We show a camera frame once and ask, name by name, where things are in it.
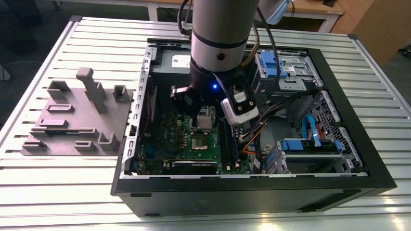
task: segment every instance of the aluminum slotted table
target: aluminum slotted table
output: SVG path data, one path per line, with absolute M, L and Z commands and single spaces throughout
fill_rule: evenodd
M 117 157 L 22 156 L 21 144 L 64 80 L 79 67 L 104 88 L 136 89 L 147 38 L 181 38 L 176 23 L 72 17 L 0 132 L 0 229 L 409 230 L 411 110 L 363 45 L 347 35 L 273 30 L 279 46 L 321 49 L 397 188 L 323 213 L 137 218 L 109 195 Z M 268 45 L 261 30 L 261 44 Z M 253 32 L 249 43 L 253 43 Z

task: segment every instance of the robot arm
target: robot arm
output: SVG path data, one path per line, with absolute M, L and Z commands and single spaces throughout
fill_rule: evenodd
M 195 116 L 203 105 L 213 105 L 231 125 L 257 116 L 240 63 L 259 3 L 259 0 L 195 1 L 189 83 L 188 87 L 171 90 L 177 109 L 188 115 Z

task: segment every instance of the green circuit board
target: green circuit board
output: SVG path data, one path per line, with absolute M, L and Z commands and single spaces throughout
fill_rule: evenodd
M 221 166 L 219 130 L 212 128 L 207 132 L 192 132 L 189 125 L 189 116 L 177 113 L 161 115 L 157 139 L 144 142 L 145 173 L 161 175 L 168 163 L 188 160 L 216 162 L 217 174 L 248 174 L 247 160 L 240 161 L 239 167 L 229 170 Z M 243 133 L 243 127 L 236 128 L 236 133 Z

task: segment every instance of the orange wire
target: orange wire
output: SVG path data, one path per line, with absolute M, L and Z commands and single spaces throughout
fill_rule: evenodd
M 259 133 L 263 131 L 263 128 L 257 131 L 257 133 L 253 135 L 253 137 L 251 138 L 251 140 L 248 141 L 248 144 L 245 145 L 245 147 L 243 148 L 243 152 L 245 152 L 247 147 L 249 146 L 249 144 L 252 143 L 252 141 L 255 140 L 256 136 L 259 135 Z
M 324 140 L 324 139 L 325 139 L 325 136 L 324 136 L 324 134 L 323 134 L 323 131 L 321 131 L 320 127 L 319 127 L 317 125 L 315 125 L 315 127 L 316 127 L 316 130 L 319 131 L 320 139 Z
M 244 151 L 243 153 L 251 154 L 251 155 L 255 155 L 255 154 L 256 154 L 255 152 L 248 152 L 248 151 Z

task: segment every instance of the white table leg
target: white table leg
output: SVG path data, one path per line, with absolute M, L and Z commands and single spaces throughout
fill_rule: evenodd
M 159 3 L 155 3 L 155 2 L 147 3 L 149 21 L 159 21 L 159 16 L 156 13 L 157 8 L 159 8 Z
M 0 65 L 0 81 L 8 81 L 10 77 L 10 74 L 6 72 L 5 69 L 2 69 L 2 66 Z
M 320 33 L 329 33 L 337 19 L 339 19 L 339 15 L 336 15 L 336 14 L 328 15 L 327 19 L 323 21 L 319 32 Z

